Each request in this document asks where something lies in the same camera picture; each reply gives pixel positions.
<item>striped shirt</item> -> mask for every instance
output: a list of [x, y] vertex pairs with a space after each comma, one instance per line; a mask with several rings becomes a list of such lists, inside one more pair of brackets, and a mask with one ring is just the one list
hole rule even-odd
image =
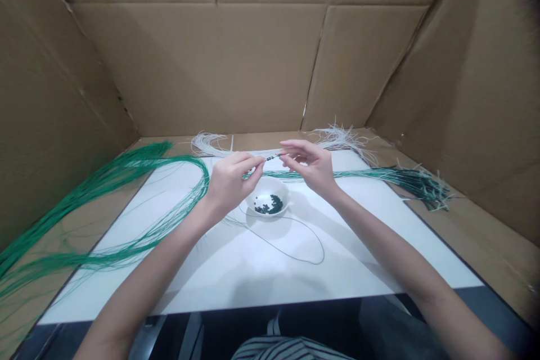
[[335, 360], [345, 356], [307, 337], [260, 336], [249, 339], [232, 360]]

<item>small white cup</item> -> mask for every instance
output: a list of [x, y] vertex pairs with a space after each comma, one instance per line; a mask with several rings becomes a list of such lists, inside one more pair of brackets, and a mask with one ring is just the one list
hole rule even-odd
[[[283, 203], [283, 207], [279, 212], [273, 214], [263, 214], [255, 211], [255, 208], [262, 208], [264, 204], [267, 204], [272, 209], [272, 198], [275, 195], [279, 197]], [[253, 192], [247, 196], [246, 203], [252, 211], [260, 217], [275, 217], [282, 214], [289, 205], [289, 189], [283, 181], [275, 177], [262, 177]]]

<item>person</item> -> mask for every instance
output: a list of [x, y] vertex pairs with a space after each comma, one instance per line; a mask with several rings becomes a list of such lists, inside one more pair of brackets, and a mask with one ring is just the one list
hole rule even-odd
[[[504, 359], [510, 351], [483, 325], [439, 273], [407, 241], [336, 183], [331, 152], [303, 140], [281, 142], [280, 159], [325, 199], [401, 285], [452, 359]], [[235, 152], [217, 162], [208, 192], [133, 270], [103, 307], [75, 359], [127, 359], [140, 325], [157, 305], [197, 241], [251, 193], [265, 159]], [[248, 170], [255, 168], [248, 179]], [[246, 342], [234, 358], [349, 358], [300, 337]]]

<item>white tabletop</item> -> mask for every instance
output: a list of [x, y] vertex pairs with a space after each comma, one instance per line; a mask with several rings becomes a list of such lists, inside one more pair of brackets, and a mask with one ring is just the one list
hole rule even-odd
[[[334, 170], [368, 166], [351, 151], [332, 152]], [[203, 158], [212, 172], [218, 158]], [[278, 159], [265, 170], [283, 170]], [[200, 179], [190, 164], [171, 164], [146, 184], [111, 226], [95, 250], [128, 242], [168, 212]], [[383, 181], [337, 179], [352, 198], [414, 246], [453, 288], [483, 283], [443, 244]], [[228, 309], [399, 293], [388, 275], [336, 211], [304, 183], [288, 183], [289, 218], [246, 217], [243, 202], [230, 215], [275, 247], [303, 260], [291, 259], [243, 226], [219, 223], [195, 246], [153, 314]], [[63, 289], [40, 324], [93, 320], [109, 297], [135, 268], [113, 271], [79, 270]]]

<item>green wire bundle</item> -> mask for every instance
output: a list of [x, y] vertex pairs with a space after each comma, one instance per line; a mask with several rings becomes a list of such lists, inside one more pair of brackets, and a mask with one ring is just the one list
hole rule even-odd
[[[37, 221], [31, 229], [19, 236], [1, 252], [0, 308], [12, 305], [8, 302], [10, 297], [17, 294], [24, 286], [42, 277], [55, 273], [72, 272], [77, 268], [91, 271], [106, 271], [108, 269], [125, 267], [139, 260], [144, 252], [156, 246], [173, 227], [187, 216], [199, 200], [203, 198], [209, 185], [208, 169], [202, 160], [191, 155], [163, 157], [171, 146], [172, 144], [170, 142], [153, 143], [118, 156], [112, 162], [89, 176], [62, 199], [56, 207]], [[118, 246], [103, 250], [94, 250], [89, 253], [78, 253], [74, 249], [67, 253], [47, 253], [29, 263], [12, 268], [45, 233], [76, 208], [103, 195], [114, 192], [154, 169], [175, 162], [196, 165], [201, 170], [201, 179], [188, 195], [179, 201], [168, 213], [150, 225], [139, 238]], [[303, 181], [302, 177], [295, 172], [264, 172], [263, 175], [281, 178], [286, 182]], [[388, 168], [334, 172], [334, 176], [336, 178], [372, 177], [393, 183], [423, 201], [429, 210], [441, 208], [447, 210], [446, 201], [451, 197], [448, 195], [448, 188], [435, 181], [430, 174], [420, 170], [400, 169], [393, 166]], [[26, 298], [24, 303], [29, 300], [32, 300], [32, 297]], [[16, 309], [4, 319], [0, 319], [0, 323], [15, 313]]]
[[[46, 275], [66, 270], [72, 271], [77, 267], [101, 270], [127, 266], [133, 260], [137, 260], [141, 253], [156, 246], [203, 198], [209, 184], [208, 170], [200, 159], [191, 155], [160, 159], [171, 145], [169, 142], [155, 143], [120, 155], [88, 177], [30, 230], [10, 244], [0, 255], [2, 258], [0, 266], [2, 269], [0, 276], [0, 307], [4, 305], [7, 298], [17, 293], [25, 285]], [[13, 263], [69, 212], [100, 196], [117, 190], [151, 170], [180, 161], [198, 166], [202, 172], [201, 179], [188, 195], [171, 211], [152, 224], [138, 239], [110, 249], [84, 254], [75, 251], [49, 253], [9, 271]]]
[[[268, 171], [264, 172], [263, 176], [276, 177], [289, 183], [304, 181], [302, 176], [297, 172]], [[384, 180], [413, 194], [430, 211], [436, 211], [438, 209], [448, 211], [446, 201], [450, 198], [448, 195], [450, 189], [433, 180], [429, 173], [421, 170], [399, 169], [396, 166], [391, 166], [365, 170], [344, 170], [334, 172], [334, 177], [371, 177]]]

